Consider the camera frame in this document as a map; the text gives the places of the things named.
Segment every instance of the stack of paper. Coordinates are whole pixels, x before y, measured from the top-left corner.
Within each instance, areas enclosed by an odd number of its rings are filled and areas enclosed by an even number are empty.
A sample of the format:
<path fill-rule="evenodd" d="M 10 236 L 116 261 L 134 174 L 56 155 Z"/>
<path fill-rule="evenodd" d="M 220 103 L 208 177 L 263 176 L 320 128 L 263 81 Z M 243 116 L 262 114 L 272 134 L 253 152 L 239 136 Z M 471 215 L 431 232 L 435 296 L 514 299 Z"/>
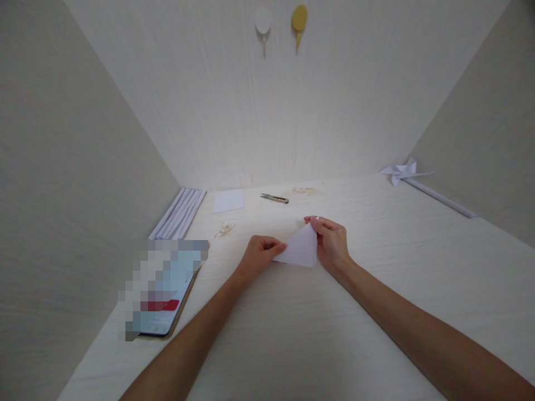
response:
<path fill-rule="evenodd" d="M 184 239 L 206 191 L 182 188 L 149 239 Z"/>

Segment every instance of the smartphone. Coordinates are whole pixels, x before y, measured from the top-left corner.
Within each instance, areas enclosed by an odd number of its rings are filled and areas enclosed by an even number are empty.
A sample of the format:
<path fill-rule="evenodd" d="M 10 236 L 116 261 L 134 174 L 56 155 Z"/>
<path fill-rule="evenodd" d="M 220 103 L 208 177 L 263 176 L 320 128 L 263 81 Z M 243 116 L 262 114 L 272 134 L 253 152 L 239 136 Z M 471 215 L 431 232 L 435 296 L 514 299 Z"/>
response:
<path fill-rule="evenodd" d="M 182 288 L 177 291 L 160 312 L 156 312 L 154 318 L 139 334 L 140 336 L 168 338 L 173 334 L 174 328 L 182 313 L 183 305 L 186 303 L 195 278 L 197 277 L 197 272 L 189 280 L 185 281 Z"/>

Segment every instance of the paper sheet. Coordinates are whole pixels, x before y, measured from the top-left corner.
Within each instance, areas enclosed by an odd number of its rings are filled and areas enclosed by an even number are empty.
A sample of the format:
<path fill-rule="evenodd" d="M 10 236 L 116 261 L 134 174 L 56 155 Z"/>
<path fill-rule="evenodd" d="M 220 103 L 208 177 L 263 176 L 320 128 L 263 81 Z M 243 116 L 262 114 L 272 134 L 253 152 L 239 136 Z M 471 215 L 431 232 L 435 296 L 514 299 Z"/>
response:
<path fill-rule="evenodd" d="M 212 213 L 241 209 L 243 207 L 245 207 L 244 190 L 233 189 L 216 193 L 216 197 L 213 200 Z"/>
<path fill-rule="evenodd" d="M 318 237 L 311 224 L 306 224 L 286 241 L 288 247 L 273 258 L 274 261 L 291 265 L 313 267 L 316 264 Z"/>

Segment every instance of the white table surface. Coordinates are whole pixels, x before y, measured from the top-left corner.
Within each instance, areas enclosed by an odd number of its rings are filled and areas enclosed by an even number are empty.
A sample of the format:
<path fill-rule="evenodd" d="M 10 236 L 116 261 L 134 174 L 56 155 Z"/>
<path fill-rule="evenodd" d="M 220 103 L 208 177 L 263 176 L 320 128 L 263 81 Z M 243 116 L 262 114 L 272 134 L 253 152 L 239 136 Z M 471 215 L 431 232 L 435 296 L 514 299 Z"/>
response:
<path fill-rule="evenodd" d="M 311 188 L 296 193 L 293 188 Z M 282 204 L 259 197 L 290 198 Z M 210 254 L 175 334 L 234 270 L 253 234 L 285 240 L 309 214 L 346 226 L 353 258 L 535 383 L 535 250 L 385 176 L 244 190 L 245 208 L 212 214 L 208 193 L 186 239 Z M 236 227 L 212 237 L 221 226 Z M 118 399 L 167 341 L 118 340 L 115 310 L 60 400 Z M 273 264 L 238 301 L 190 400 L 439 400 L 442 396 L 319 265 Z"/>

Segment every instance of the paper windmill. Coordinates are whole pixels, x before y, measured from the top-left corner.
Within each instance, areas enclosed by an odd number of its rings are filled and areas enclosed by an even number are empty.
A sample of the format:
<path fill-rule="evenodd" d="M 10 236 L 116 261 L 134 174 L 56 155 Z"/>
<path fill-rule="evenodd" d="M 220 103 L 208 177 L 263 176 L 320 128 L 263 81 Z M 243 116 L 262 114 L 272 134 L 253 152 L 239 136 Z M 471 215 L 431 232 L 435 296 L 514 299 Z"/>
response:
<path fill-rule="evenodd" d="M 416 177 L 417 175 L 427 175 L 431 173 L 416 173 L 416 160 L 409 158 L 407 164 L 399 164 L 387 167 L 384 170 L 381 170 L 379 174 L 392 174 L 392 184 L 394 187 L 403 178 Z"/>

